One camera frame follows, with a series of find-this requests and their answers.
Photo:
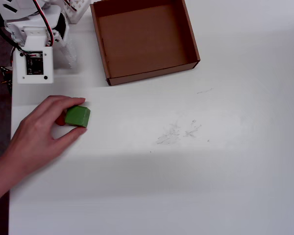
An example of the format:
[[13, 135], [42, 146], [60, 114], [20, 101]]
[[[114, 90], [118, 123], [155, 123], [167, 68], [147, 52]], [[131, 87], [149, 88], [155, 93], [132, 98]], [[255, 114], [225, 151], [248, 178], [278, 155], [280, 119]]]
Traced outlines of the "bare human hand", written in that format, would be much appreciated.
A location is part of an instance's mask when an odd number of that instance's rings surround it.
[[20, 122], [7, 151], [19, 174], [29, 175], [50, 163], [86, 132], [86, 128], [77, 127], [58, 139], [51, 135], [63, 111], [84, 102], [81, 97], [51, 95]]

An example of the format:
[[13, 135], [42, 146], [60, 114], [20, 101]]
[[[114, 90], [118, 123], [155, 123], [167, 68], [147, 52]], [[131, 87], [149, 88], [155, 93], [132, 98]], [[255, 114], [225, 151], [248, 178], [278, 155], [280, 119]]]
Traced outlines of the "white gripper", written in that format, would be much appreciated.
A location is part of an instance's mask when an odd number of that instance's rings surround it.
[[[44, 29], [47, 36], [46, 46], [50, 47], [51, 36], [53, 33], [53, 43], [60, 41], [60, 60], [63, 68], [72, 69], [76, 67], [77, 53], [73, 40], [67, 36], [69, 26], [67, 19], [58, 5], [50, 5], [47, 8], [41, 7], [35, 9], [36, 12], [28, 16], [24, 27], [40, 27]], [[25, 38], [21, 30], [11, 24], [9, 21], [4, 21], [4, 28], [10, 34], [13, 42], [23, 47], [25, 45]]]

